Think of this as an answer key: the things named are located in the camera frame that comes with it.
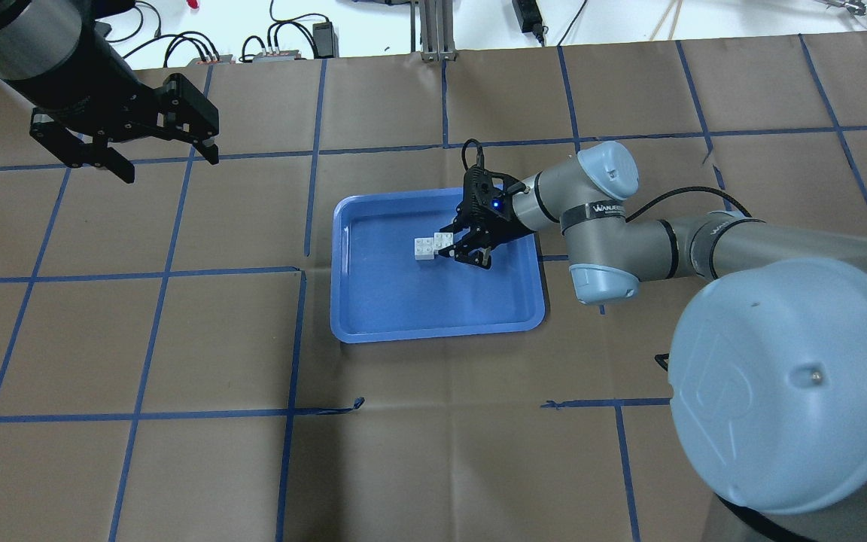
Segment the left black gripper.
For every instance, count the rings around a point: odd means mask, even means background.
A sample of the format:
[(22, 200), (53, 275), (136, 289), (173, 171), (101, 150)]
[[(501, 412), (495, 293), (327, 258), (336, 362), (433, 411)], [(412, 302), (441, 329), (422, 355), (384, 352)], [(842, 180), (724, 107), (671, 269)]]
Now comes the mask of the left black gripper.
[(114, 144), (156, 138), (192, 145), (207, 163), (217, 165), (220, 151), (217, 107), (181, 73), (162, 86), (133, 81), (126, 90), (89, 96), (65, 109), (34, 108), (29, 134), (69, 168), (93, 166), (135, 182), (135, 167)]

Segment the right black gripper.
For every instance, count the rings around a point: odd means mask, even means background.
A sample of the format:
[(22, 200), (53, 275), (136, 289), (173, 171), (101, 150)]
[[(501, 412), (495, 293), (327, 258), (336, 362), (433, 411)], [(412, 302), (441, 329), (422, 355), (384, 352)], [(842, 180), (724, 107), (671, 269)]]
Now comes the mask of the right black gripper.
[(534, 232), (522, 223), (513, 209), (513, 196), (527, 189), (525, 182), (513, 176), (482, 167), (467, 169), (457, 216), (438, 230), (438, 233), (450, 233), (454, 245), (440, 249), (440, 256), (491, 269), (491, 252), (496, 247)]

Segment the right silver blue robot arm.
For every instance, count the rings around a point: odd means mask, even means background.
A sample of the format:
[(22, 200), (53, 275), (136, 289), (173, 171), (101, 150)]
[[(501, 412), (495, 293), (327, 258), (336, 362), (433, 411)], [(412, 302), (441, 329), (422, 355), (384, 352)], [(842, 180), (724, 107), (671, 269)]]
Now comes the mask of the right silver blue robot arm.
[(637, 222), (634, 158), (602, 143), (524, 179), (464, 165), (438, 256), (488, 269), (557, 226), (576, 298), (698, 276), (667, 360), (672, 422), (713, 492), (705, 539), (867, 541), (867, 238), (732, 212)]

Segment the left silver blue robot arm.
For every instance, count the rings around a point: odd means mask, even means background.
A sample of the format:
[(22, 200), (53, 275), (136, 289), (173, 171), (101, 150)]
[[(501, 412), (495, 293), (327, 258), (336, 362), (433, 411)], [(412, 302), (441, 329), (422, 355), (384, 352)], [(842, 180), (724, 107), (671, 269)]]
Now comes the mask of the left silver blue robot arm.
[(29, 134), (69, 168), (92, 166), (132, 183), (114, 147), (180, 141), (212, 165), (219, 110), (181, 73), (158, 88), (138, 79), (96, 28), (104, 1), (0, 1), (0, 80), (33, 105)]

